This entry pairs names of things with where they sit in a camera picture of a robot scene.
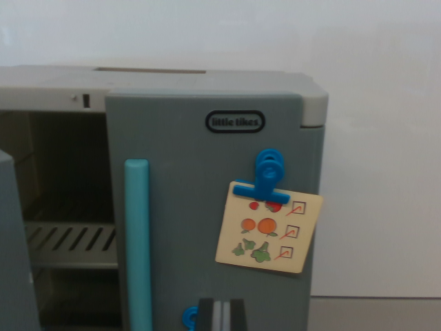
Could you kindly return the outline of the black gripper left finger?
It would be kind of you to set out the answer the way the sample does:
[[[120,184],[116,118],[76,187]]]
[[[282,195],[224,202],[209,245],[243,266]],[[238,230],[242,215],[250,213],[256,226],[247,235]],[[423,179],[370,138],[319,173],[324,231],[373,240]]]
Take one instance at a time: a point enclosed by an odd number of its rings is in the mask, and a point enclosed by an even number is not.
[[[222,302],[213,298],[200,299],[195,321],[195,331],[221,331]]]

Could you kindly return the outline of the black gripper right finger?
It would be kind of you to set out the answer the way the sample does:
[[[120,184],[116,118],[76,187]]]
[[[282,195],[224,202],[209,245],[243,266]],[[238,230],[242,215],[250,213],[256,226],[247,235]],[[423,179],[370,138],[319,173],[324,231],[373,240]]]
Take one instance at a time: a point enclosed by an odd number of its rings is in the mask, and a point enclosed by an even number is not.
[[[243,299],[231,299],[223,303],[223,331],[248,331]]]

